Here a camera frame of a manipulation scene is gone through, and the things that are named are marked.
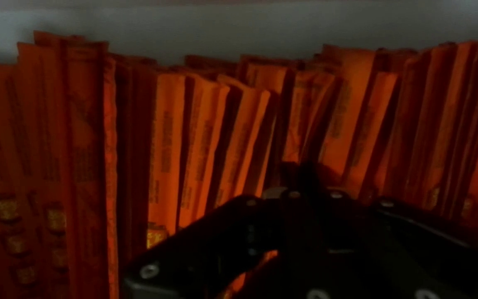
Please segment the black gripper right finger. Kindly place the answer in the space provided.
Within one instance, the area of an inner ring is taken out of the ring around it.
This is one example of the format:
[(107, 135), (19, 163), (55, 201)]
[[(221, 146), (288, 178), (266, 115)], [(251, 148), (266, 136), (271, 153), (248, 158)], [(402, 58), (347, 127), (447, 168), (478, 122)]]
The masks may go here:
[(382, 273), (394, 299), (478, 299), (478, 233), (381, 198), (371, 206), (339, 190), (309, 196), (329, 233)]

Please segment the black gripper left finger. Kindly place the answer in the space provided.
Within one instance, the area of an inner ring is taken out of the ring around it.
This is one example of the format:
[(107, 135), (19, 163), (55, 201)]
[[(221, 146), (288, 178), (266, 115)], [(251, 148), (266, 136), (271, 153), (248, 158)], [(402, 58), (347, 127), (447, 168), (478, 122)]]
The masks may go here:
[(279, 200), (239, 196), (135, 258), (122, 299), (216, 299), (278, 248)]

